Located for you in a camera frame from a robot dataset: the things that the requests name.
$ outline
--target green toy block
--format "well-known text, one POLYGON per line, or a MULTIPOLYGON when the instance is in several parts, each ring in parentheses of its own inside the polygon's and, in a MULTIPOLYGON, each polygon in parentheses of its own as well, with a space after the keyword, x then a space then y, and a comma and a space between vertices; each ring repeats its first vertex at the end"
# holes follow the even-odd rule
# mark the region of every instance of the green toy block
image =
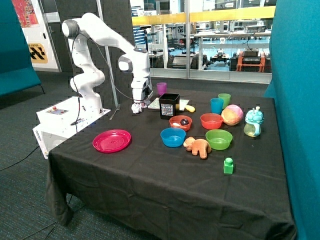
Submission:
POLYGON ((227 157, 224 160, 223 172, 225 174, 232 174, 234 172, 234 161, 232 158, 227 157))

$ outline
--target blue bowl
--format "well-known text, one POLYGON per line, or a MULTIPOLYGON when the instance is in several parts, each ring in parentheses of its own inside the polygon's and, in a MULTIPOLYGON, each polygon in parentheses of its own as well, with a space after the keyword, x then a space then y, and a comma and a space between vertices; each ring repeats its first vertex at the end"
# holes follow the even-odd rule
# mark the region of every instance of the blue bowl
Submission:
POLYGON ((164 145, 169 148, 176 148, 184 143, 186 132, 181 128, 169 127, 164 129, 160 136, 164 145))

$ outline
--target teal partition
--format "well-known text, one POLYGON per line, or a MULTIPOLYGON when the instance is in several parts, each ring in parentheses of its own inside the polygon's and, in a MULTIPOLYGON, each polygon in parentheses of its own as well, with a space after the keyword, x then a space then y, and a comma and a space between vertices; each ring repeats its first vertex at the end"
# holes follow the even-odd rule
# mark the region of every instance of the teal partition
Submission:
POLYGON ((11 0, 0 0, 0 96, 40 85, 11 0))
POLYGON ((298 239, 320 239, 320 2, 278 0, 270 53, 272 81, 298 239))

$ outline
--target red plate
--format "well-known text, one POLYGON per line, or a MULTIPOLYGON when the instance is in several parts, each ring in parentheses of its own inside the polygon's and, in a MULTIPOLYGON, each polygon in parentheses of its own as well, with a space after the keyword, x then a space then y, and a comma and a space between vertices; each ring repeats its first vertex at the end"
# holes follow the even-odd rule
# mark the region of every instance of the red plate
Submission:
POLYGON ((131 135, 121 129, 105 131, 96 136, 92 142, 95 149, 102 153, 115 153, 129 145, 131 135))

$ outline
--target black tablecloth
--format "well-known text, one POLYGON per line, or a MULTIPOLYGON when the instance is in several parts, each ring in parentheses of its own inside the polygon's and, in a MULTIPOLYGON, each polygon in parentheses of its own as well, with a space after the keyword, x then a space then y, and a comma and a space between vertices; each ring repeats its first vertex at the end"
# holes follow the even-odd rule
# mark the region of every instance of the black tablecloth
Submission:
MULTIPOLYGON (((183 112, 193 120, 186 137, 204 139, 208 130, 200 116, 210 112, 210 99, 217 94, 171 92, 196 108, 183 112)), ((261 135, 245 135, 244 120, 236 126, 223 123, 221 128, 233 135, 230 147, 201 160, 183 146, 163 144, 160 132, 170 125, 158 110, 133 114, 131 102, 123 103, 112 120, 102 117, 49 153, 46 201, 53 216, 62 225, 71 221, 69 193, 93 210, 164 240, 294 239, 274 100, 232 96, 230 104, 244 114, 260 106, 265 118, 261 135), (116 153, 94 149, 93 139, 113 129, 128 131, 132 143, 116 153), (227 157, 235 165, 232 175, 224 174, 227 157)))

